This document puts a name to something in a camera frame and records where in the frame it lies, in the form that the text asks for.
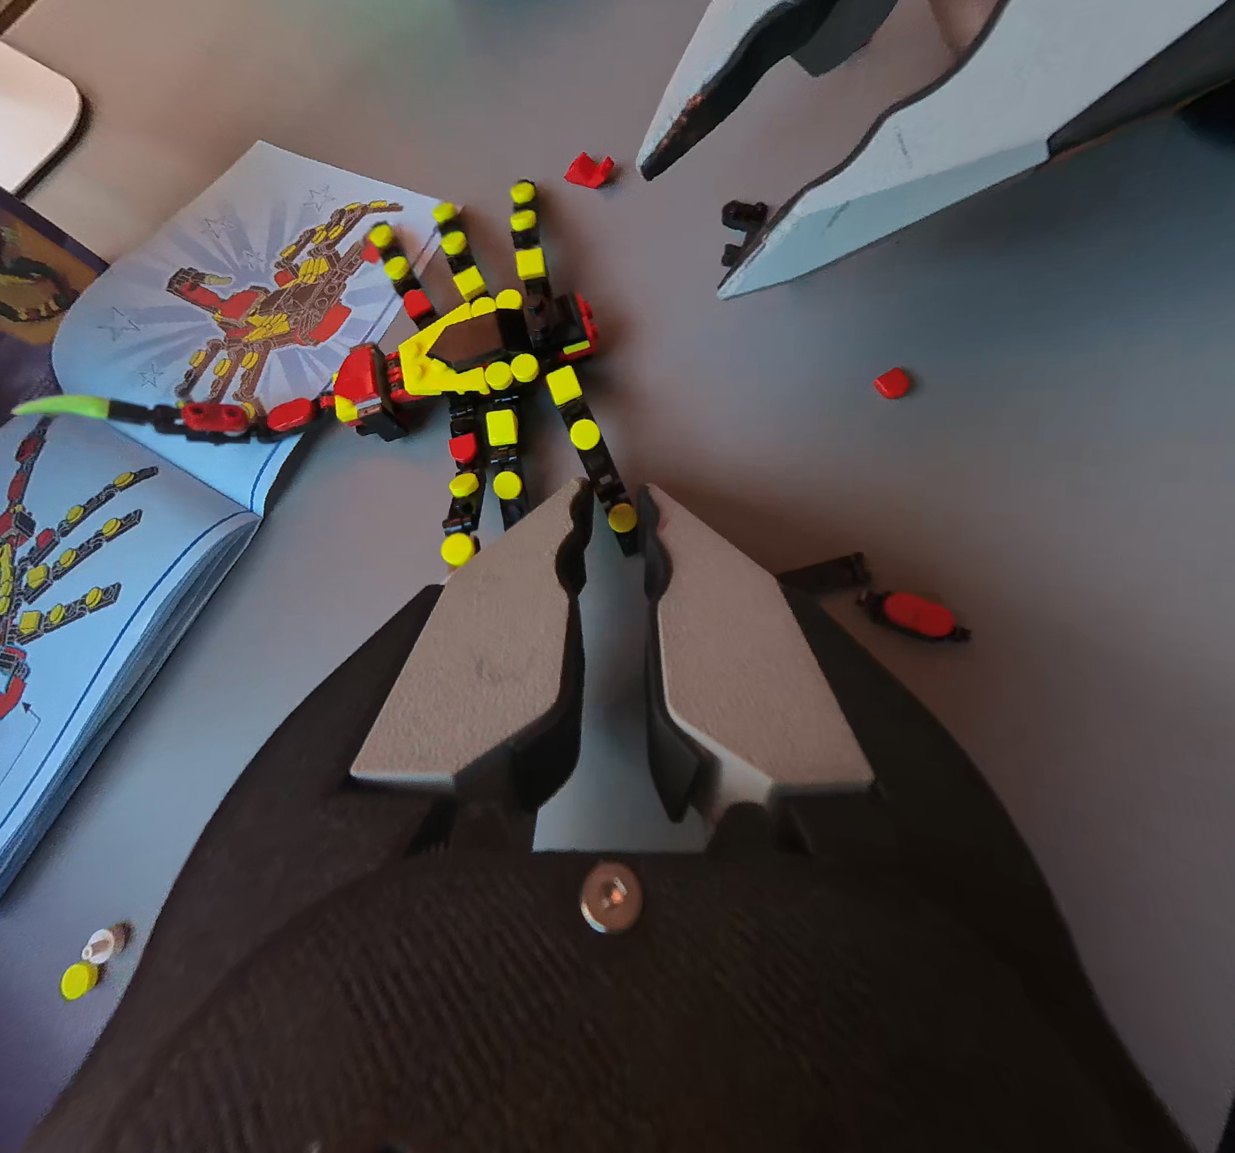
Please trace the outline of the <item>open lego instruction booklet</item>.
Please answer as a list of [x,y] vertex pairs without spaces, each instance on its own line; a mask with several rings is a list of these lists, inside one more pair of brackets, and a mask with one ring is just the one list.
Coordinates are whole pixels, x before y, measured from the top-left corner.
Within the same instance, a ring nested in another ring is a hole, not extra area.
[[255,145],[112,266],[4,205],[7,891],[252,543],[301,431],[401,308],[440,199]]

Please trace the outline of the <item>white rounded object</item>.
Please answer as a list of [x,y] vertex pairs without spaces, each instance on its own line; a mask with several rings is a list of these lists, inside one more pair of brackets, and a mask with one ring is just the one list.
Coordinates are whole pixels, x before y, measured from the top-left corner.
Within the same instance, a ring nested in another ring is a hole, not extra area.
[[2,187],[20,197],[72,148],[87,101],[66,75],[2,42]]

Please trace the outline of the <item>black lego plate red tile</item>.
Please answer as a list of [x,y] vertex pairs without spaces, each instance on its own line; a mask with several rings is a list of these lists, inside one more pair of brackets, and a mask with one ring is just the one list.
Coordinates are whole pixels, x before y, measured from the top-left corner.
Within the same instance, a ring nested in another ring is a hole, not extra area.
[[878,625],[928,643],[968,643],[972,630],[954,612],[912,591],[865,589],[856,604]]

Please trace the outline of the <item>purple lego box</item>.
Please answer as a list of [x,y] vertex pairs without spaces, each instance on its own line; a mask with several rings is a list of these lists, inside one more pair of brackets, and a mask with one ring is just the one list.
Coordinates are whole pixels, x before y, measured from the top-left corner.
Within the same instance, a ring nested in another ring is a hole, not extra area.
[[2,189],[2,421],[59,392],[53,349],[66,313],[108,263]]

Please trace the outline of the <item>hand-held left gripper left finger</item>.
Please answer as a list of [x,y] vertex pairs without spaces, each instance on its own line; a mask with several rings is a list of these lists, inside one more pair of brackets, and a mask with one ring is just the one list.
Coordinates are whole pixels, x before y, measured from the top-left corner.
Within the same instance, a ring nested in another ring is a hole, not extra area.
[[593,491],[566,481],[442,588],[352,761],[368,785],[540,810],[579,761]]

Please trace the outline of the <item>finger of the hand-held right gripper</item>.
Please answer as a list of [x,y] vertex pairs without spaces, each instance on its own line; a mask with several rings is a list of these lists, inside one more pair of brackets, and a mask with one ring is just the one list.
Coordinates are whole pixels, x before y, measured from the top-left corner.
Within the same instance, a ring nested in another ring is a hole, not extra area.
[[789,282],[1232,80],[1232,0],[1005,0],[953,72],[803,187],[719,287]]
[[899,0],[711,0],[641,145],[647,181],[714,132],[765,73],[794,58],[821,76],[860,50]]

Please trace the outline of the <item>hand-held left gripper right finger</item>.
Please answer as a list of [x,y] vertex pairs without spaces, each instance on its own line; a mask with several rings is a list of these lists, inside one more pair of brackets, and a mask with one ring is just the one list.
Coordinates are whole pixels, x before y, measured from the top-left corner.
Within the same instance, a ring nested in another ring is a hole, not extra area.
[[660,805],[860,795],[874,770],[781,584],[659,485],[641,491],[646,738]]

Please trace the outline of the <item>black yellow lego scorpion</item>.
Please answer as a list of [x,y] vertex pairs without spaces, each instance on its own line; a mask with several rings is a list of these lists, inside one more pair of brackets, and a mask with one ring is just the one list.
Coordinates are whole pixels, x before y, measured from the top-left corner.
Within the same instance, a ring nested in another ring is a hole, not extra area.
[[[97,395],[51,395],[22,403],[14,413],[147,424],[161,434],[214,446],[254,439],[268,444],[334,416],[361,436],[391,442],[410,434],[417,403],[443,397],[455,478],[442,557],[459,568],[479,550],[487,470],[494,472],[504,529],[533,509],[520,459],[520,403],[526,390],[544,382],[608,526],[631,557],[641,542],[639,511],[575,372],[580,359],[595,354],[593,308],[577,292],[558,295],[551,287],[538,186],[520,179],[510,199],[518,289],[487,289],[459,205],[440,202],[433,220],[461,303],[437,310],[393,222],[378,220],[363,240],[339,250],[365,218],[396,210],[393,202],[352,202],[280,251],[273,287],[224,294],[229,277],[195,266],[170,276],[167,292],[206,312],[219,330],[193,354],[175,403],[144,406]],[[365,264],[386,274],[415,333],[389,352],[375,341],[355,344],[317,395],[265,406],[257,383],[270,357],[278,348],[319,344],[327,330],[340,328],[347,281]]]

